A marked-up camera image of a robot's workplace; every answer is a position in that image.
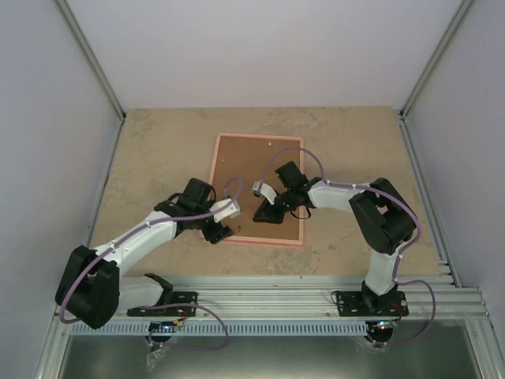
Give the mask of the pink wooden picture frame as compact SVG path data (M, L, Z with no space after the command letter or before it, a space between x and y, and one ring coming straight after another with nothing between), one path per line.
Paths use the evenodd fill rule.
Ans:
M242 179L243 185L238 204L241 214L225 221L234 231L228 242L243 244L301 247L304 243L304 209L296 211L298 218L284 217L283 223L268 224L253 222L253 215L262 200L254 197L250 190L253 183L266 173L264 183L280 193L284 191L277 179L275 169L284 163L294 161L300 170L304 169L305 142L302 137L275 136L267 134L224 133L217 135L211 161L209 182L219 196L223 195L226 182L233 177Z

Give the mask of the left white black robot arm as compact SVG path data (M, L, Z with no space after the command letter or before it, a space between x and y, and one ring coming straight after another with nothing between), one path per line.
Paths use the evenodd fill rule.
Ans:
M223 225L236 216L235 197L219 200L215 188L192 178L185 189L159 202L136 226L96 247L80 245L69 255L55 294L63 324L103 327L116 313L164 315L176 307L173 285L161 276L126 273L142 258L185 231L200 231L211 244L233 235Z

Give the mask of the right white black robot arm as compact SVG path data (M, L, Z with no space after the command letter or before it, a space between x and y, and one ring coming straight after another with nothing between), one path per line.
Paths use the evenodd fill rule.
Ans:
M284 192L262 181L252 186L252 194L263 200L254 214L254 222L281 224L285 214L293 214L298 208L307 212L318 208L350 212L371 248L368 273L361 289L331 294L339 316L408 315L406 295L395 280L402 253L418 229L418 219L393 185L385 178L362 185L335 183L321 177L308 179L293 161L275 173Z

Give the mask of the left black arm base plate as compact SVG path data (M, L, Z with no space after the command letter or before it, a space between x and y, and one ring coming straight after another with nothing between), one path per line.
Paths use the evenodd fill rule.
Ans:
M155 305L133 308L127 310L126 314L129 317L194 317L197 301L198 293L195 291L172 291L162 295Z

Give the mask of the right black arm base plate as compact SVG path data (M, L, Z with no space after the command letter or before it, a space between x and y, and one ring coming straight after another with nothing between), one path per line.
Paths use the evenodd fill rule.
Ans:
M340 317L404 317L410 314L402 291L382 296L361 291L333 291L331 300Z

